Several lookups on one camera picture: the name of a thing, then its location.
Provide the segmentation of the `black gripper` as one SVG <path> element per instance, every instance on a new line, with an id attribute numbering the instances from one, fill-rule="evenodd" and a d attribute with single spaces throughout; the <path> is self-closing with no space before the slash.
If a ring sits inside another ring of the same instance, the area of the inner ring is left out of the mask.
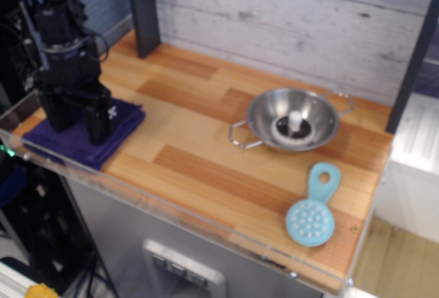
<path id="1" fill-rule="evenodd" d="M 63 132 L 83 117 L 90 142 L 104 143 L 112 130 L 111 92 L 99 81 L 101 61 L 94 42 L 45 48 L 47 66 L 36 76 L 38 100 L 49 124 Z"/>

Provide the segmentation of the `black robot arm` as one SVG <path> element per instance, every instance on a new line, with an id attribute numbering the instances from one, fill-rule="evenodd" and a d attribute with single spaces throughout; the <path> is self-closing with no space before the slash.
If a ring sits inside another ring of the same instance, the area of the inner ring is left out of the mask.
<path id="1" fill-rule="evenodd" d="M 40 56 L 36 71 L 38 101 L 58 133 L 83 118 L 92 144 L 101 144 L 112 131 L 111 92 L 99 81 L 101 60 L 97 33 L 85 28 L 80 0 L 17 0 Z"/>

